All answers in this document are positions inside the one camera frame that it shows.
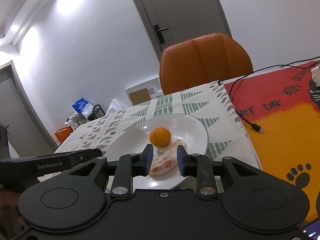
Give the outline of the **person left hand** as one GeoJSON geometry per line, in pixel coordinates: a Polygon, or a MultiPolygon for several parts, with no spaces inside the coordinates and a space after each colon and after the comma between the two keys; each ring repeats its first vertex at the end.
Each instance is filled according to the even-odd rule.
{"type": "Polygon", "coordinates": [[[20,196],[1,189],[1,239],[13,239],[27,227],[18,210],[20,196]]]}

